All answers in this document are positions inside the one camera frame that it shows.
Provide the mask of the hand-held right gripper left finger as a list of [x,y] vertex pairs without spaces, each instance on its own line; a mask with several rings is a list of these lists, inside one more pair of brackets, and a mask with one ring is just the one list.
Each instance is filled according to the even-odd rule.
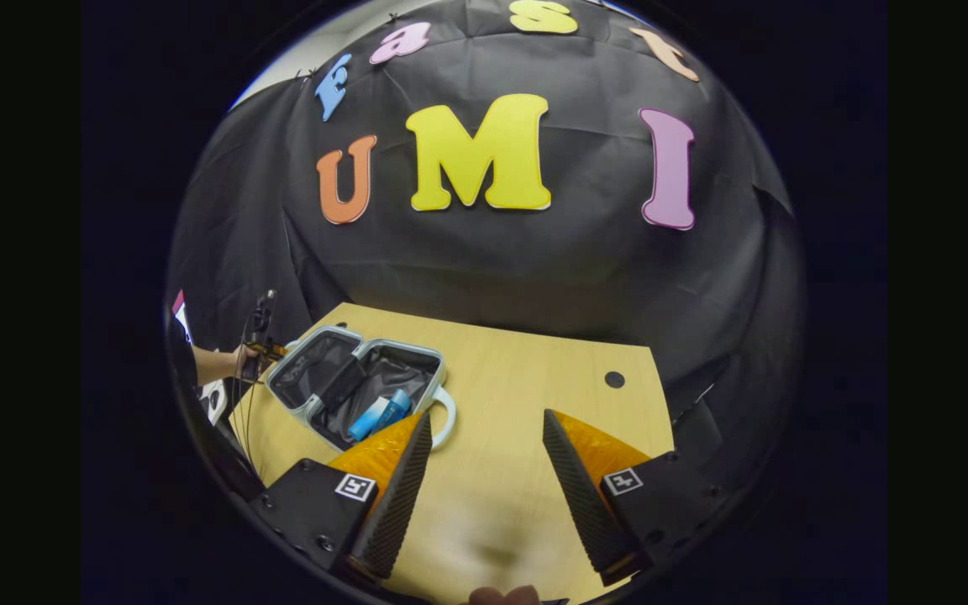
[[386,581],[431,451],[433,425],[423,411],[328,464],[304,457],[247,505],[284,546],[321,571],[346,581]]

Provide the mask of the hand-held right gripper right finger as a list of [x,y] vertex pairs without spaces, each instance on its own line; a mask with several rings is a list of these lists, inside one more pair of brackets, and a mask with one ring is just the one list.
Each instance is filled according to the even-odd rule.
[[606,587],[675,566],[729,505],[730,491],[679,452],[649,457],[560,411],[544,411],[542,441]]

